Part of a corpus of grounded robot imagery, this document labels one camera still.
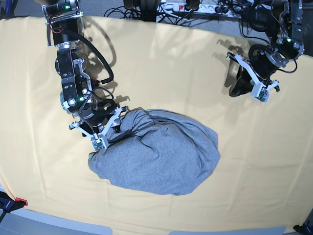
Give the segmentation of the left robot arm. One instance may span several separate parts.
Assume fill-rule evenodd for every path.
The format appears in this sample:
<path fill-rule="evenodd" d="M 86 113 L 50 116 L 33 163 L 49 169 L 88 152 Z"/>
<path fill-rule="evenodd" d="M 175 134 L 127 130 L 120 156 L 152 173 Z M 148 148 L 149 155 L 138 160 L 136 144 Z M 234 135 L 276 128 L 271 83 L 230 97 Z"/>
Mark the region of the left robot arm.
<path fill-rule="evenodd" d="M 242 13 L 244 21 L 253 30 L 265 33 L 268 41 L 265 45 L 252 45 L 246 60 L 238 53 L 227 54 L 239 65 L 229 95 L 250 94 L 260 102 L 267 102 L 271 89 L 280 91 L 279 81 L 271 76 L 277 71 L 284 72 L 287 63 L 295 62 L 305 51 L 302 1 L 273 0 L 267 9 L 262 1 L 256 0 Z"/>

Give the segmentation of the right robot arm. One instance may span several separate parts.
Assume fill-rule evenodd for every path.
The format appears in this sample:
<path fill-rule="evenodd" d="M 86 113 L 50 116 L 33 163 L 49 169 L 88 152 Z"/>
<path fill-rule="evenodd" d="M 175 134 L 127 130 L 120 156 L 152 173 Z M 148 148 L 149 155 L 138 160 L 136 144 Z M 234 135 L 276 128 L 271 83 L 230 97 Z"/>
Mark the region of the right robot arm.
<path fill-rule="evenodd" d="M 55 70 L 61 78 L 61 106 L 68 114 L 80 118 L 71 128 L 80 128 L 85 136 L 99 134 L 117 104 L 112 93 L 110 98 L 104 98 L 96 92 L 106 90 L 103 85 L 113 81 L 113 71 L 104 56 L 84 37 L 83 13 L 77 0 L 40 0 L 38 3 L 45 16 L 47 44 L 58 49 Z M 95 80 L 85 72 L 87 56 L 81 44 L 98 57 L 108 78 Z"/>

